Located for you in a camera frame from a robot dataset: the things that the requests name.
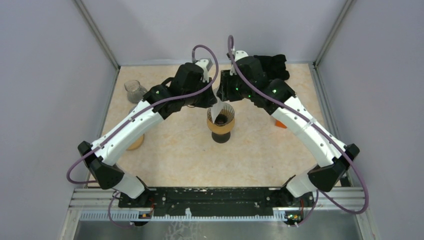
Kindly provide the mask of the white paper coffee filter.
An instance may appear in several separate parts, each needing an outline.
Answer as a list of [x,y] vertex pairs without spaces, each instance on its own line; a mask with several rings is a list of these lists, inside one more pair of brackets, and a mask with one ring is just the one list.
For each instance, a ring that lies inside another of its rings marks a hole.
[[210,110],[210,114],[211,114],[211,122],[214,124],[217,117],[219,116],[220,112],[222,111],[222,109],[225,107],[225,102],[221,101],[221,99],[219,97],[216,97],[217,99],[217,103],[215,103]]

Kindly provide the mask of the clear ribbed glass dripper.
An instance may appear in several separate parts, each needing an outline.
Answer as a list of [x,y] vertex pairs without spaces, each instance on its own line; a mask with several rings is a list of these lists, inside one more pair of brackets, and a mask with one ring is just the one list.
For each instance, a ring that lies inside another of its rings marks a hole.
[[[211,118],[211,108],[209,107],[207,109],[207,119],[212,123]],[[235,110],[232,105],[225,102],[224,108],[221,110],[220,114],[218,115],[217,119],[215,120],[215,123],[212,123],[217,126],[225,126],[229,124],[235,117]]]

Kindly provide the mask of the orange coffee filter pack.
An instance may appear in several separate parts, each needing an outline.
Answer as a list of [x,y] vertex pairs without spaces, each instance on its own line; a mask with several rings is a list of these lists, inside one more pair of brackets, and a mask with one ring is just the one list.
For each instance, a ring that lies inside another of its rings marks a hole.
[[283,128],[283,129],[286,129],[287,128],[287,126],[286,125],[284,125],[281,121],[279,121],[279,120],[275,120],[275,126],[276,127],[279,127],[279,128]]

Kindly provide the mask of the clear glass carafe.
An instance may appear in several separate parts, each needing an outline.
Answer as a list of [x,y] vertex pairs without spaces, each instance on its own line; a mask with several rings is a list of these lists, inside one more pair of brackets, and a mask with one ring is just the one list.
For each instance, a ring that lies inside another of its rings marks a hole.
[[126,90],[127,100],[133,104],[138,104],[148,91],[138,80],[125,82],[124,88]]

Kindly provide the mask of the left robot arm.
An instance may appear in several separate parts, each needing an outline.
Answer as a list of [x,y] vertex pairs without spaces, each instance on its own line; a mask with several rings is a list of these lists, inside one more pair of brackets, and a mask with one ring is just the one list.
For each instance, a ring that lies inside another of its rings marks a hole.
[[121,169],[117,162],[145,132],[182,107],[207,109],[217,102],[212,90],[213,79],[209,76],[212,66],[207,58],[180,65],[175,76],[153,86],[112,130],[92,143],[83,141],[78,145],[85,166],[101,189],[117,190],[138,207],[149,203],[148,187],[139,177]]

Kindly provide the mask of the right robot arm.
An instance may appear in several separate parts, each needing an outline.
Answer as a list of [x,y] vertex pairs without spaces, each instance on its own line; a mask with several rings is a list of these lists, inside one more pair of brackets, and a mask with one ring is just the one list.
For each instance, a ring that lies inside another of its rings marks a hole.
[[306,110],[286,82],[290,74],[285,55],[246,56],[237,60],[236,64],[261,94],[251,89],[235,70],[225,69],[220,72],[217,96],[223,102],[247,99],[264,109],[297,136],[317,162],[313,168],[288,181],[281,193],[283,203],[295,206],[305,193],[315,190],[330,192],[350,168],[346,157],[354,160],[360,149],[354,143],[345,144],[330,135]]

